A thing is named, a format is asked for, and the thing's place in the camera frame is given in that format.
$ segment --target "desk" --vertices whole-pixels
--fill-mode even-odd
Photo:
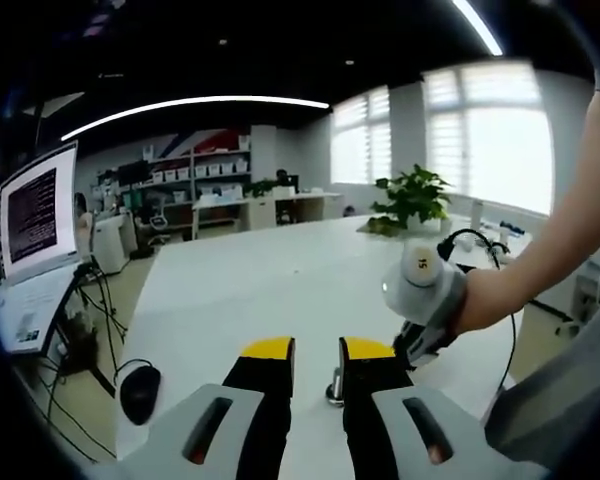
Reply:
[[[200,211],[211,208],[239,208],[237,231],[263,230],[276,227],[276,203],[294,201],[298,205],[298,222],[315,222],[342,217],[343,196],[339,193],[298,193],[288,197],[265,196],[233,200],[222,204],[193,205],[192,238],[200,227]]]
[[[131,252],[137,249],[133,215],[127,213],[96,221],[93,254],[105,274],[122,271]]]
[[[205,383],[220,383],[242,349],[262,338],[296,338],[292,426],[281,466],[285,480],[351,480],[342,412],[324,391],[338,364],[338,338],[391,344],[403,319],[384,304],[381,278],[402,242],[358,233],[368,217],[348,217],[163,247],[130,324],[121,364],[150,360],[163,374],[153,419]],[[469,219],[454,219],[453,227]],[[528,238],[512,239],[514,255]],[[486,252],[452,260],[489,268]],[[518,327],[522,311],[515,315]],[[489,409],[509,360],[508,321],[463,335],[413,375],[476,418]],[[121,372],[123,378],[133,368]],[[152,420],[134,426],[116,402],[116,452],[142,445]]]

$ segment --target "ceiling light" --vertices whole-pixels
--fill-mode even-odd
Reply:
[[[491,55],[499,57],[502,55],[502,49],[498,42],[493,37],[493,34],[489,30],[489,27],[484,23],[480,16],[473,9],[471,4],[467,0],[451,0],[453,4],[460,10],[460,13],[464,15],[467,21],[471,24],[473,29],[480,35],[480,38],[484,42],[485,46],[491,52]]]
[[[283,98],[283,97],[265,97],[260,95],[216,95],[213,97],[194,97],[194,98],[183,98],[181,100],[170,100],[168,102],[153,103],[151,105],[145,105],[144,107],[132,108],[131,110],[125,110],[120,113],[109,115],[108,117],[101,118],[95,122],[91,122],[84,127],[77,128],[73,132],[69,132],[64,135],[60,140],[63,142],[71,137],[74,137],[82,132],[90,130],[94,127],[102,125],[119,118],[128,117],[136,113],[148,112],[150,110],[157,110],[159,108],[166,107],[177,107],[179,105],[193,105],[196,103],[214,103],[214,102],[265,102],[265,103],[283,103],[287,105],[300,105],[302,107],[313,107],[313,108],[329,108],[328,103],[313,102],[311,100],[299,100],[295,98]]]

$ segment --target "floor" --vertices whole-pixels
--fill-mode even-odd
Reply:
[[[214,228],[203,231],[202,236],[209,238],[227,233],[230,233],[230,229]],[[122,273],[108,279],[112,301],[117,309],[117,319],[125,326],[131,322],[142,286],[153,264],[153,258],[133,261]],[[95,285],[87,287],[87,292],[94,298],[100,297]],[[112,378],[114,369],[104,315],[94,310],[90,311],[90,314],[98,329],[99,366],[108,378]],[[534,306],[529,305],[525,309],[523,326],[510,369],[514,380],[524,379],[569,344],[568,339],[554,335],[559,324],[559,320],[554,316]],[[115,332],[113,337],[113,350],[116,357],[120,358],[122,344]],[[80,373],[68,377],[66,383],[58,384],[55,398],[95,439],[115,452],[113,400],[102,390],[91,374]],[[52,408],[51,421],[87,455],[98,461],[107,461],[111,458],[80,432],[59,408]]]

